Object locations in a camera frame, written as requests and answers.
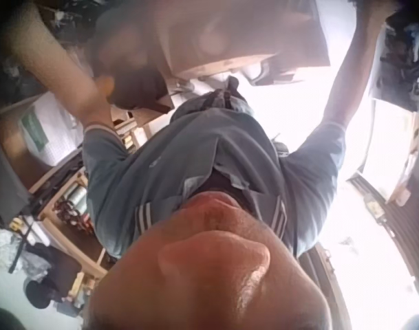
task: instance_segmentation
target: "nose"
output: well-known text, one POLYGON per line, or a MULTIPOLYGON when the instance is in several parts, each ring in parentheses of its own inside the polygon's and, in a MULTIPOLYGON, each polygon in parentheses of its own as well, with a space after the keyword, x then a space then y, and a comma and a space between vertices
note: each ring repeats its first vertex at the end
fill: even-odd
POLYGON ((167 300, 190 327, 239 324, 269 268, 268 248, 235 234, 202 232, 165 246, 158 255, 167 300))

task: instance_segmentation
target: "gray t-shirt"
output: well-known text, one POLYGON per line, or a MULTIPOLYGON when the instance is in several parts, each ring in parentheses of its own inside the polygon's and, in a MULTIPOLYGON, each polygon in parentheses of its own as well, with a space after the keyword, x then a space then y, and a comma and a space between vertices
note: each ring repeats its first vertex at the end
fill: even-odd
POLYGON ((113 131, 93 125, 83 144, 88 208, 99 241, 119 257, 150 226, 167 221, 215 169, 243 192, 257 220, 289 250, 296 217, 301 255, 323 227, 344 153, 344 129, 328 123, 297 151, 279 157, 249 113, 217 107, 175 115, 132 155, 113 131))

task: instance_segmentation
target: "raised arm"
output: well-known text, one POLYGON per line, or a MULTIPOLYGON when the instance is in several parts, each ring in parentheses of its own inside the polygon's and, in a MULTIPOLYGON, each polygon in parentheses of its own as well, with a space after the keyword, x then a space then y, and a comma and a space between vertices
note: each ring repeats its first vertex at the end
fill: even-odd
POLYGON ((59 45, 46 28, 38 9, 26 3, 12 17, 4 40, 19 62, 51 92, 84 127, 113 127, 110 105, 95 82, 59 45))
POLYGON ((323 119, 344 127, 358 110, 367 87, 382 24, 394 12, 392 0, 358 2, 365 4, 357 8, 356 31, 334 81, 323 119))

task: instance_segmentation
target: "man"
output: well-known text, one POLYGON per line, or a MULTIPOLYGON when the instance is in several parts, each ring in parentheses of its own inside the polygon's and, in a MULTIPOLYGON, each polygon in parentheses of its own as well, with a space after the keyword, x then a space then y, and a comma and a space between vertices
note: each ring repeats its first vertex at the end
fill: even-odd
POLYGON ((322 123, 279 158, 247 104, 225 91, 186 102, 128 155, 93 81, 27 8, 11 27, 12 51, 83 123, 96 235, 121 257, 90 300, 89 329, 331 327, 296 257, 315 244, 332 203, 345 128, 391 10, 379 1, 357 10, 322 123))

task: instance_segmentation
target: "wall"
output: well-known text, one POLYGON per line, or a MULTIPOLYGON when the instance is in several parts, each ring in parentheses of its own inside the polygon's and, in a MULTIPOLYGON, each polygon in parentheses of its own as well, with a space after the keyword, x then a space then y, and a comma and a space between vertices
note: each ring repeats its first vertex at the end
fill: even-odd
POLYGON ((23 291, 26 276, 23 272, 8 274, 0 270, 0 308, 14 314, 27 330, 79 330, 80 320, 56 311, 51 304, 47 309, 33 307, 23 291))

